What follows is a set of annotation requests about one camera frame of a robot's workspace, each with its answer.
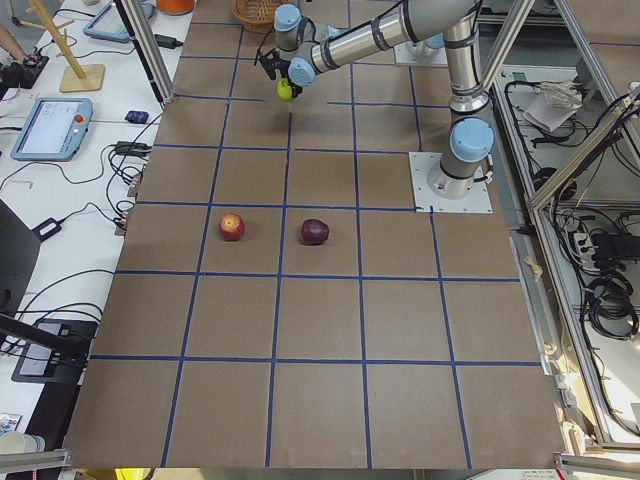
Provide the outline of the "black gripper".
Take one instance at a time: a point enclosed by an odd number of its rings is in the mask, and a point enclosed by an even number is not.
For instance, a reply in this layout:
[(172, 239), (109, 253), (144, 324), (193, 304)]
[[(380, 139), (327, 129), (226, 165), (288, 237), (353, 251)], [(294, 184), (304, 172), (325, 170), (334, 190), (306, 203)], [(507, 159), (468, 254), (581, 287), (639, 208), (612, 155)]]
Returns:
[(272, 49), (266, 54), (258, 57), (258, 62), (267, 74), (270, 80), (276, 81), (276, 85), (281, 78), (287, 78), (290, 86), (288, 87), (288, 98), (290, 100), (297, 99), (303, 92), (303, 88), (297, 86), (289, 77), (288, 68), (289, 61), (282, 59), (276, 49)]

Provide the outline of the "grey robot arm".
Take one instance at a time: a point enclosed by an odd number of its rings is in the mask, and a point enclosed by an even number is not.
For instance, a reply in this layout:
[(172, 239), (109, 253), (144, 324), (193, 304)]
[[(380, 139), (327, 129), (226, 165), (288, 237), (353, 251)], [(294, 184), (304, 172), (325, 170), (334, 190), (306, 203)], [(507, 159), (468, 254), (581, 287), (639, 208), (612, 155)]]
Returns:
[(406, 42), (418, 45), (440, 38), (450, 81), (451, 126), (448, 146), (429, 172), (428, 185), (436, 195), (458, 200), (469, 193), (494, 143), (478, 60), (480, 10), (478, 1), (398, 1), (370, 20), (339, 29), (283, 4), (276, 8), (271, 28), (275, 46), (258, 51), (255, 62), (297, 97), (323, 73)]

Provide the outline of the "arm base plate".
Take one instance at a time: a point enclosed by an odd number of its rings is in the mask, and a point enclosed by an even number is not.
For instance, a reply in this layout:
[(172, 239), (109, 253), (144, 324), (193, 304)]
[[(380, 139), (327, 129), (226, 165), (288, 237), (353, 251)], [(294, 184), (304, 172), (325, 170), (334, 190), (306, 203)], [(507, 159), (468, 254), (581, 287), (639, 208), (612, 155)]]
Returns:
[(410, 152), (409, 165), (414, 206), (417, 212), (454, 214), (491, 214), (488, 185), (492, 170), (481, 166), (474, 176), (457, 180), (442, 170), (439, 152)]

